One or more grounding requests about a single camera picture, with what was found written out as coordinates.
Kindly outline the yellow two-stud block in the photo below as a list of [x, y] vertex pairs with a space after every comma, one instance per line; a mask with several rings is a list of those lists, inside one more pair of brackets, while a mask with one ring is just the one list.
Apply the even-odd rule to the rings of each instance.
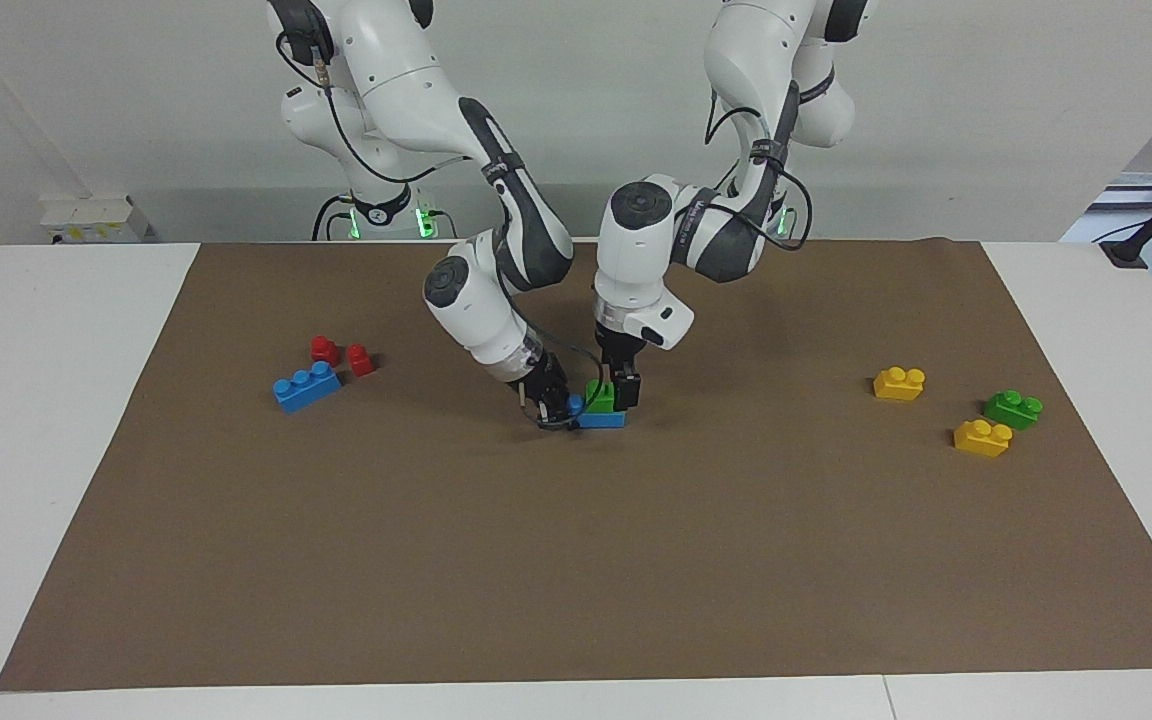
[[876, 397], [909, 402], [920, 397], [925, 388], [925, 373], [919, 367], [888, 366], [874, 378]]
[[964, 420], [952, 433], [956, 450], [982, 457], [998, 457], [1010, 450], [1014, 429], [986, 419]]

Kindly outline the white wall socket box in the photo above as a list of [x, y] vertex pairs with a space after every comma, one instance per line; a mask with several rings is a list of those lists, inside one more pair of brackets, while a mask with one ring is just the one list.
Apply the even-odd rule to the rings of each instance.
[[38, 197], [41, 237], [50, 243], [145, 243], [156, 238], [131, 196]]

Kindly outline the blue three-stud block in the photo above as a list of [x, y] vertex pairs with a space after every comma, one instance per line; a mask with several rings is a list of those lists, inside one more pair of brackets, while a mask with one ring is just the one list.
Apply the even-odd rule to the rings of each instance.
[[626, 411], [594, 411], [589, 409], [584, 397], [571, 395], [568, 397], [568, 411], [573, 429], [626, 429]]
[[326, 361], [314, 361], [310, 367], [280, 378], [271, 386], [276, 404], [285, 414], [298, 414], [306, 406], [328, 397], [342, 388], [335, 369]]

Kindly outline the brown table mat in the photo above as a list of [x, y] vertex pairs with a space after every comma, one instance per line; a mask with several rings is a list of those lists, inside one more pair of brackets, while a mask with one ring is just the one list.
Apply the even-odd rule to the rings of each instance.
[[[982, 247], [680, 270], [691, 333], [579, 432], [431, 319], [442, 253], [202, 247], [0, 691], [1152, 667], [1152, 539]], [[956, 450], [1005, 389], [1039, 420]]]

